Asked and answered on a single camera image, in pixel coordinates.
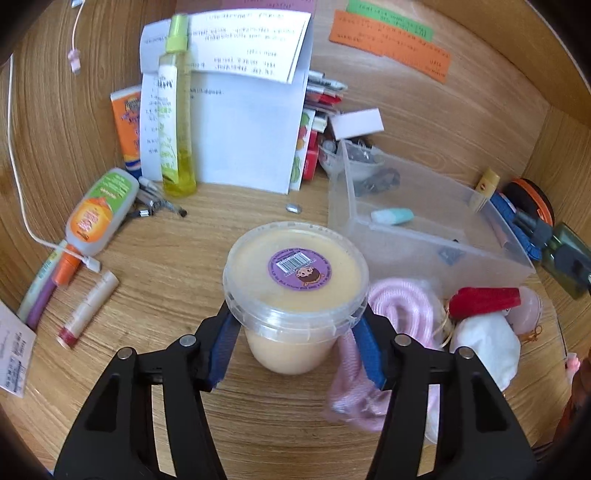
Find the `green sticky note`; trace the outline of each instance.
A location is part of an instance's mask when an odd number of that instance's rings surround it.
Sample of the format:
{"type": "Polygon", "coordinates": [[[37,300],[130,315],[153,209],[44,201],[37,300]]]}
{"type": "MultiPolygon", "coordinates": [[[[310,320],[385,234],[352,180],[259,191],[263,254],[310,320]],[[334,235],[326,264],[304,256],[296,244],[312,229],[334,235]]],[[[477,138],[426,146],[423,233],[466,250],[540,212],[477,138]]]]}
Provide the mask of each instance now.
{"type": "Polygon", "coordinates": [[[378,7],[377,5],[361,2],[360,0],[349,0],[347,12],[350,14],[363,15],[364,17],[373,18],[374,20],[387,23],[393,27],[402,28],[403,30],[410,32],[417,37],[424,38],[427,41],[431,41],[433,38],[433,29],[430,27],[415,22],[410,18],[403,17],[402,15],[386,8],[378,7]]]}

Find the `yellow liquid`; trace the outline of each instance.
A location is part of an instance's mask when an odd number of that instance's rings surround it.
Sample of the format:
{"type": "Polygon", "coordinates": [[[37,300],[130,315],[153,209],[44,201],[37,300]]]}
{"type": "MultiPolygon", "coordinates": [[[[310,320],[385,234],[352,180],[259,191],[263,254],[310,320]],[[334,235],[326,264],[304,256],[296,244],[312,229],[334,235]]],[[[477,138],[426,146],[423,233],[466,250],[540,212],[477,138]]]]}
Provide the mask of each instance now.
{"type": "Polygon", "coordinates": [[[164,193],[184,197],[195,193],[197,184],[191,147],[191,70],[190,53],[167,53],[160,57],[160,65],[177,68],[177,169],[178,182],[163,176],[164,193]]]}

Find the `wooden surface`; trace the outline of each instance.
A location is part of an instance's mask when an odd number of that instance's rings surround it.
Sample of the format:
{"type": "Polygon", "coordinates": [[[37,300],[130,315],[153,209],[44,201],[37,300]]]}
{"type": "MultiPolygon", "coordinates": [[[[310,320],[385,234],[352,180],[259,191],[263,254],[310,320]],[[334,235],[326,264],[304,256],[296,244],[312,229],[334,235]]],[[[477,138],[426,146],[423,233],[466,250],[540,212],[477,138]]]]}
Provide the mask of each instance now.
{"type": "Polygon", "coordinates": [[[554,106],[591,127],[591,95],[576,65],[524,0],[421,0],[507,57],[554,106]]]}
{"type": "MultiPolygon", "coordinates": [[[[519,175],[548,103],[504,57],[455,22],[413,2],[382,4],[434,27],[435,43],[453,55],[448,83],[329,43],[333,10],[346,1],[323,0],[313,67],[350,85],[345,108],[378,106],[386,127],[377,136],[382,149],[465,183],[474,183],[486,166],[504,178],[519,175]]],[[[59,240],[87,188],[121,163],[109,94],[139,81],[141,25],[170,16],[173,8],[165,0],[89,2],[77,37],[79,77],[66,60],[74,21],[69,1],[56,0],[19,45],[15,147],[31,224],[46,238],[59,240]]],[[[3,102],[7,77],[4,68],[3,102]]],[[[4,113],[0,122],[5,124],[4,113]]],[[[4,133],[0,128],[6,150],[4,133]]],[[[6,156],[0,168],[0,299],[15,309],[47,251],[24,233],[6,156]]],[[[184,202],[187,219],[163,214],[129,225],[101,255],[121,286],[73,352],[64,351],[55,335],[96,276],[82,271],[72,287],[56,294],[42,320],[25,399],[2,398],[46,465],[53,465],[82,402],[118,348],[151,351],[194,331],[221,304],[221,271],[233,242],[250,228],[293,218],[284,210],[288,198],[304,207],[298,219],[326,224],[326,189],[322,176],[292,197],[200,186],[184,202]]],[[[524,347],[519,376],[507,392],[531,442],[552,430],[568,390],[550,304],[545,319],[538,342],[524,347]]],[[[231,478],[363,478],[377,437],[320,418],[334,370],[333,358],[309,375],[279,377],[258,366],[239,339],[228,380],[205,401],[231,478]]],[[[161,408],[155,416],[163,451],[161,408]]],[[[433,449],[427,449],[425,464],[432,458],[433,449]]],[[[170,466],[163,453],[163,468],[170,466]]]]}
{"type": "MultiPolygon", "coordinates": [[[[225,259],[243,233],[277,220],[325,225],[327,181],[319,174],[288,198],[205,185],[183,206],[189,211],[185,219],[162,213],[133,221],[100,255],[121,284],[73,351],[64,350],[55,337],[98,276],[81,271],[68,290],[52,299],[41,321],[25,398],[2,402],[43,446],[45,460],[59,454],[88,392],[119,348],[131,345],[140,353],[165,348],[217,312],[225,259]],[[288,213],[287,200],[301,204],[303,213],[288,213]]],[[[530,285],[544,299],[543,331],[538,341],[524,345],[518,376],[505,394],[534,443],[557,424],[569,386],[552,305],[539,280],[531,279],[530,285]]],[[[321,416],[336,370],[334,354],[309,374],[282,377],[254,360],[241,333],[226,379],[203,396],[229,478],[365,477],[378,435],[351,431],[321,416]]],[[[161,390],[155,391],[154,418],[160,465],[171,473],[161,390]]],[[[424,468],[433,455],[428,447],[424,468]]]]}
{"type": "MultiPolygon", "coordinates": [[[[591,130],[552,107],[524,175],[548,196],[556,221],[565,222],[591,245],[591,130]]],[[[540,276],[569,351],[586,357],[591,346],[591,299],[574,301],[541,269],[540,276]]]]}

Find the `orange sticky note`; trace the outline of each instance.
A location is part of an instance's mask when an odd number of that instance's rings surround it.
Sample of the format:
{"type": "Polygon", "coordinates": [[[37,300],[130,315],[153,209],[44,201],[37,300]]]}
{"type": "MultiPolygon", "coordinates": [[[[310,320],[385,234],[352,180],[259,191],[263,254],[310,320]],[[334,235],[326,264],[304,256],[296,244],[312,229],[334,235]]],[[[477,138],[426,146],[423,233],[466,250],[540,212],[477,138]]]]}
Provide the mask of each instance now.
{"type": "Polygon", "coordinates": [[[452,56],[401,28],[337,10],[329,40],[383,55],[445,83],[452,56]]]}

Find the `green bottle cap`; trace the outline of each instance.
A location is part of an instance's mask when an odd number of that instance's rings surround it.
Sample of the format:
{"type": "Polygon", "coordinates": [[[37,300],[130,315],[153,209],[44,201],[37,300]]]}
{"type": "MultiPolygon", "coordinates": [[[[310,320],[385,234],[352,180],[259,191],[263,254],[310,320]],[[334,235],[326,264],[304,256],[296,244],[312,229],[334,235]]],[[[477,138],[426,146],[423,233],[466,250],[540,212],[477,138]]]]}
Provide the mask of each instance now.
{"type": "Polygon", "coordinates": [[[189,17],[187,15],[173,15],[166,39],[166,53],[187,51],[188,33],[189,17]]]}

